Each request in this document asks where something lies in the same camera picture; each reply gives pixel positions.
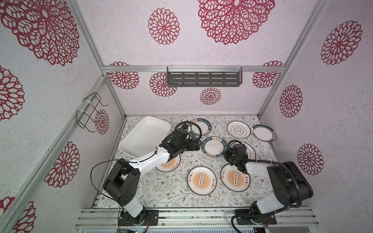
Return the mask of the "white flower outline plate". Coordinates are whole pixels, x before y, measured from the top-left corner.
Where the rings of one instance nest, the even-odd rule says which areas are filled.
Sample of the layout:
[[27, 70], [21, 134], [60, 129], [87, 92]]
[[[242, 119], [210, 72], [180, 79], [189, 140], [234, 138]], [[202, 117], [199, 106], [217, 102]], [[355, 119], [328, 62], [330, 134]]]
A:
[[254, 148], [248, 143], [232, 140], [228, 143], [228, 146], [230, 150], [236, 155], [239, 155], [246, 159], [256, 159], [256, 152]]

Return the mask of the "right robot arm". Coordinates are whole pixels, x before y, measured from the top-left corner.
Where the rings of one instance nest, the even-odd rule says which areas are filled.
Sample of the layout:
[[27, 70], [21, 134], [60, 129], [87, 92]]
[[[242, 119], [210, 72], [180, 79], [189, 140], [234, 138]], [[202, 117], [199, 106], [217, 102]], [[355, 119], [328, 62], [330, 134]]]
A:
[[268, 216], [290, 208], [299, 208], [304, 200], [313, 197], [311, 185], [294, 162], [250, 159], [247, 147], [238, 140], [228, 143], [224, 159], [242, 174], [262, 176], [272, 184], [273, 192], [251, 205], [250, 216]]

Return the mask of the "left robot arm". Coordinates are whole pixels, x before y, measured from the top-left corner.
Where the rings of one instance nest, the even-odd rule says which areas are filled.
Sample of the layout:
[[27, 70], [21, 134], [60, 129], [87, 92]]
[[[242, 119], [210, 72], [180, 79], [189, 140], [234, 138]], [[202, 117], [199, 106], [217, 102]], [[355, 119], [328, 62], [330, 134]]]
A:
[[149, 154], [131, 161], [119, 159], [104, 182], [104, 191], [133, 219], [142, 219], [145, 207], [136, 197], [142, 176], [185, 151], [199, 150], [201, 137], [190, 139], [184, 127], [176, 128]]

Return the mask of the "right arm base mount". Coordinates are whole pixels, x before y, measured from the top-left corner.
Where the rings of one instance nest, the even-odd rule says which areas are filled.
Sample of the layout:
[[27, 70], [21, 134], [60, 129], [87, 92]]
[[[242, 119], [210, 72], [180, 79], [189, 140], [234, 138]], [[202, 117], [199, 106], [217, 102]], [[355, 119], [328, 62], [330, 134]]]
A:
[[275, 225], [277, 220], [274, 215], [252, 214], [250, 210], [235, 210], [238, 225]]

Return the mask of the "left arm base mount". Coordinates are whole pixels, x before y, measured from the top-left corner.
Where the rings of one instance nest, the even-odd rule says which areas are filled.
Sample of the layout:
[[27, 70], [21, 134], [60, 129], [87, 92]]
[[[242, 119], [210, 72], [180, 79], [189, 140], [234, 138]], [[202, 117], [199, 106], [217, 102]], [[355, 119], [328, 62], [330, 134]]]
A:
[[128, 212], [121, 211], [119, 226], [157, 226], [158, 220], [158, 210], [142, 210], [137, 217], [132, 217]]

